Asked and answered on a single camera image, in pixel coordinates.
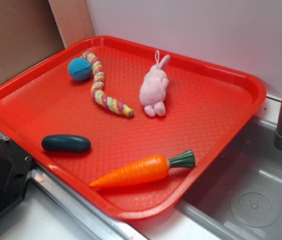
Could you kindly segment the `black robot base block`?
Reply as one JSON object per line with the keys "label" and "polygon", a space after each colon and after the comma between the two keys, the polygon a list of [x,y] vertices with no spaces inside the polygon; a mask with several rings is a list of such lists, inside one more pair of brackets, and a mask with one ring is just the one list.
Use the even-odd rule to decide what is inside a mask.
{"label": "black robot base block", "polygon": [[17,143],[0,139],[0,218],[24,200],[33,164]]}

